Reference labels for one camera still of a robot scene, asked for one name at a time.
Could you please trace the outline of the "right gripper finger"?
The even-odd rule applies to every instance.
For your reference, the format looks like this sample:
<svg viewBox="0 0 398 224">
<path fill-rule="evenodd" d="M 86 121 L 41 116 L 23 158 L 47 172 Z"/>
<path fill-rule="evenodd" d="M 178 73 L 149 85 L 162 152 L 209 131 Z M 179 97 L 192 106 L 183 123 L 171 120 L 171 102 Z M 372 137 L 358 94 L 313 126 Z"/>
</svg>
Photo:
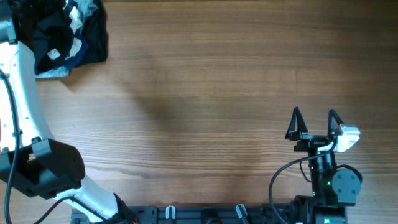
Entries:
<svg viewBox="0 0 398 224">
<path fill-rule="evenodd" d="M 338 113 L 334 109 L 330 109 L 328 112 L 328 138 L 332 138 L 336 134 L 336 128 L 344 124 Z"/>
<path fill-rule="evenodd" d="M 285 139 L 302 139 L 302 136 L 308 135 L 303 116 L 298 106 L 293 109 L 292 118 L 287 129 Z"/>
</svg>

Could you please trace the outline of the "black t-shirt with logo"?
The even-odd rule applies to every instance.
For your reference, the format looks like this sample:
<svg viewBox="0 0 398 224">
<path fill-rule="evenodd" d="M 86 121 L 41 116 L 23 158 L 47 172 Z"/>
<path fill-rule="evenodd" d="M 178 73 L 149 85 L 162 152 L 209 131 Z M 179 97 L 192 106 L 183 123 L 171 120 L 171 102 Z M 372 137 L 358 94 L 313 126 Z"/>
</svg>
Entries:
<svg viewBox="0 0 398 224">
<path fill-rule="evenodd" d="M 12 1 L 12 18 L 17 40 L 34 53 L 35 74 L 62 66 L 72 48 L 78 22 L 70 14 L 75 1 Z"/>
</svg>

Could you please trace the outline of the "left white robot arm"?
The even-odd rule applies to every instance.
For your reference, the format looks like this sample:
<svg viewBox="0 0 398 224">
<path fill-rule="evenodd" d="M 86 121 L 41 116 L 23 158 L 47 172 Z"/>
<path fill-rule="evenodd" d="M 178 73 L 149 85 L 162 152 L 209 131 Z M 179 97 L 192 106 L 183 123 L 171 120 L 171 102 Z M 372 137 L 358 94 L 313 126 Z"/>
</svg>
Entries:
<svg viewBox="0 0 398 224">
<path fill-rule="evenodd" d="M 36 75 L 81 52 L 83 25 L 76 1 L 1 2 L 1 179 L 4 218 L 11 222 L 12 189 L 68 203 L 93 223 L 134 218 L 124 202 L 85 172 L 74 146 L 56 141 L 40 105 Z"/>
</svg>

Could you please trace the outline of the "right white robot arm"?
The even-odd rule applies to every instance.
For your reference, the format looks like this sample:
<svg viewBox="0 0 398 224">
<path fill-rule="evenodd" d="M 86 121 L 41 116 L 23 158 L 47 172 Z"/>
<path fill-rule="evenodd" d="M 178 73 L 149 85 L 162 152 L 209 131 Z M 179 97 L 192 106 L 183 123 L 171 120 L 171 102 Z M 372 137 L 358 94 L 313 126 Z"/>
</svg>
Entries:
<svg viewBox="0 0 398 224">
<path fill-rule="evenodd" d="M 285 138 L 295 141 L 295 152 L 308 154 L 311 196 L 298 195 L 289 205 L 288 223 L 347 223 L 347 208 L 356 205 L 363 177 L 352 166 L 338 165 L 335 154 L 359 141 L 360 130 L 342 121 L 333 109 L 326 135 L 312 135 L 298 107 L 293 109 Z"/>
</svg>

